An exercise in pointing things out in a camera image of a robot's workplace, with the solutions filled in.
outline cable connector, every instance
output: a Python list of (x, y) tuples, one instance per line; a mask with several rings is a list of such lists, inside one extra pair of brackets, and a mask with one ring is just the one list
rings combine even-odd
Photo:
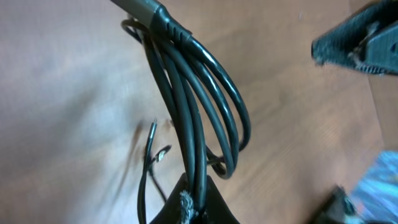
[(160, 5), (156, 10), (149, 30), (166, 36), (176, 45), (184, 45), (190, 41), (192, 36), (192, 33), (179, 24), (163, 5)]
[(147, 28), (161, 3), (156, 0), (111, 0)]

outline wooden surface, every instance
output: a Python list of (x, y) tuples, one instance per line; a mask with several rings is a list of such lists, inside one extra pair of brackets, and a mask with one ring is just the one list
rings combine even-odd
[[(335, 184), (351, 189), (382, 147), (368, 78), (316, 67), (311, 41), (347, 0), (164, 4), (220, 60), (252, 139), (220, 192), (241, 223), (304, 223)], [(142, 148), (157, 118), (169, 193), (183, 172), (141, 46), (110, 1), (3, 0), (0, 7), (0, 223), (137, 223)], [(206, 140), (217, 149), (205, 121)], [(147, 216), (162, 202), (150, 181)]]
[(398, 150), (398, 77), (369, 77), (384, 149)]

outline cable bundle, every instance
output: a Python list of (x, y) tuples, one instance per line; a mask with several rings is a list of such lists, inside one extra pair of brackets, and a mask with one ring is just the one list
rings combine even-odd
[[(158, 21), (152, 21), (155, 26), (151, 29), (134, 18), (123, 21), (122, 27), (145, 49), (150, 69), (177, 132), (187, 175), (186, 190), (193, 199), (195, 211), (201, 214), (205, 211), (206, 204), (207, 165), (211, 165), (222, 179), (230, 178), (238, 163), (239, 151), (249, 142), (251, 124), (241, 95), (224, 68), (189, 31), (168, 15), (162, 16), (154, 18)], [(233, 114), (215, 78), (226, 90), (238, 111), (243, 125), (243, 137), (240, 142)], [(204, 87), (221, 113), (226, 132)], [(201, 116), (193, 93), (205, 109), (215, 130), (223, 152), (221, 157), (214, 155), (206, 146)], [(150, 142), (148, 140), (144, 159), (145, 178), (141, 179), (142, 183), (139, 186), (137, 210), (140, 223), (146, 223), (145, 181), (146, 172), (149, 170), (147, 161)]]

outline black plastic object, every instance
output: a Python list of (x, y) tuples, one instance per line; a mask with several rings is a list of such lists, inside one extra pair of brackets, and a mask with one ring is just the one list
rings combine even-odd
[[(180, 180), (170, 194), (170, 197), (167, 200), (166, 204), (163, 206), (159, 214), (157, 214), (157, 216), (151, 221), (151, 224), (179, 223), (178, 221), (181, 217), (180, 192), (182, 192), (186, 188), (187, 176), (185, 174), (182, 174)], [(229, 210), (227, 204), (225, 203), (223, 197), (221, 196), (210, 176), (207, 176), (206, 211), (202, 216), (192, 220), (192, 224), (196, 223), (239, 223)]]
[(141, 24), (149, 28), (152, 18), (161, 3), (156, 0), (111, 0)]
[(362, 220), (354, 207), (354, 204), (341, 187), (336, 187), (328, 200), (317, 211), (309, 224), (394, 224), (384, 221)]
[(365, 63), (398, 73), (398, 22), (369, 38)]
[[(314, 40), (312, 57), (319, 65), (334, 63), (364, 73), (395, 74), (398, 64), (393, 52), (397, 49), (397, 32), (388, 29), (397, 20), (398, 1), (371, 4)], [(380, 63), (387, 57), (387, 63)]]
[(191, 32), (181, 26), (163, 5), (156, 10), (149, 28), (152, 32), (166, 35), (176, 45), (183, 45), (192, 36)]

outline gray connector housing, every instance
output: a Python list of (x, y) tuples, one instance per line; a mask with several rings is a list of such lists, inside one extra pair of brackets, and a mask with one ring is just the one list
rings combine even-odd
[(156, 0), (111, 0), (128, 14), (136, 18), (141, 24), (150, 27), (156, 10), (161, 5)]

